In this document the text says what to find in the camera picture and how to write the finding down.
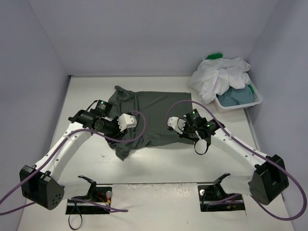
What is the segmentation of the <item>dark grey t-shirt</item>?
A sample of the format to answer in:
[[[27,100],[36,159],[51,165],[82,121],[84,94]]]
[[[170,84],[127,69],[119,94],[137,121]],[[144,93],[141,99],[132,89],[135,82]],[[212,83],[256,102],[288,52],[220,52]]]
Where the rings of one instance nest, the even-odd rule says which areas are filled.
[[[193,141],[181,139],[177,133],[168,130],[166,122],[167,111],[174,103],[191,99],[191,94],[186,92],[133,92],[115,86],[115,92],[108,100],[113,105],[110,116],[119,116],[130,110],[139,111],[145,117],[146,130],[142,137],[134,142],[117,142],[109,144],[109,147],[115,150],[119,159],[124,160],[130,151],[143,147],[164,146],[175,142],[193,144]]]

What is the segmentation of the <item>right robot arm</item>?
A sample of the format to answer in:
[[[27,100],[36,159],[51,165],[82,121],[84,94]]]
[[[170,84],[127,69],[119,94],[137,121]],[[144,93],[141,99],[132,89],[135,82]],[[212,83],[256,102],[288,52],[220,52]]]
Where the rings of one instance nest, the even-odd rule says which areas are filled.
[[[184,118],[175,119],[174,129],[180,137],[194,141],[200,146],[199,155],[213,145],[241,164],[248,172],[246,176],[225,173],[214,181],[213,193],[218,198],[239,193],[252,196],[262,205],[269,205],[288,186],[284,161],[278,155],[269,156],[255,151],[246,143],[238,144],[235,136],[216,120],[200,117],[194,109]]]

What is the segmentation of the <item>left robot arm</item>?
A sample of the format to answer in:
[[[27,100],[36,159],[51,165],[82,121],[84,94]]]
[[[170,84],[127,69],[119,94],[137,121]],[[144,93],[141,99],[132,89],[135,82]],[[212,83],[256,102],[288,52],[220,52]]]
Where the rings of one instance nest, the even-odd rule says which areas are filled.
[[[20,170],[23,197],[48,210],[55,209],[65,199],[95,200],[98,193],[96,181],[79,175],[75,183],[60,182],[64,168],[94,133],[121,140],[127,129],[136,125],[135,116],[131,114],[110,117],[110,103],[98,100],[95,104],[94,109],[88,107],[69,117],[67,130],[49,152],[33,166],[25,165]]]

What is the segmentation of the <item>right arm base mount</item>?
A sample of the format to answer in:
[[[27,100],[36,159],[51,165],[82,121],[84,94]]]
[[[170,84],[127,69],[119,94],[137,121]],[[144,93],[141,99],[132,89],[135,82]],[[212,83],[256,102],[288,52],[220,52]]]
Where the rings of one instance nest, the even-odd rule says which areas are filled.
[[[233,212],[245,211],[244,200],[241,195],[225,193],[220,183],[230,174],[223,174],[213,183],[199,184],[199,204],[201,212]]]

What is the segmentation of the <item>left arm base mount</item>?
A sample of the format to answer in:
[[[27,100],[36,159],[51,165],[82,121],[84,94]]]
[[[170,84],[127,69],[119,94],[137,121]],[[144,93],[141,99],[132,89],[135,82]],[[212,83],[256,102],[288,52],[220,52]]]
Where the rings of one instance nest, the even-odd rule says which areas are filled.
[[[86,195],[79,196],[83,200],[92,201],[103,206],[110,206],[111,197],[106,193],[112,193],[112,186],[98,186],[97,183],[85,176],[79,175],[78,178],[87,181],[90,188]],[[67,200],[66,215],[106,215],[110,214],[109,210],[104,208],[74,200]]]

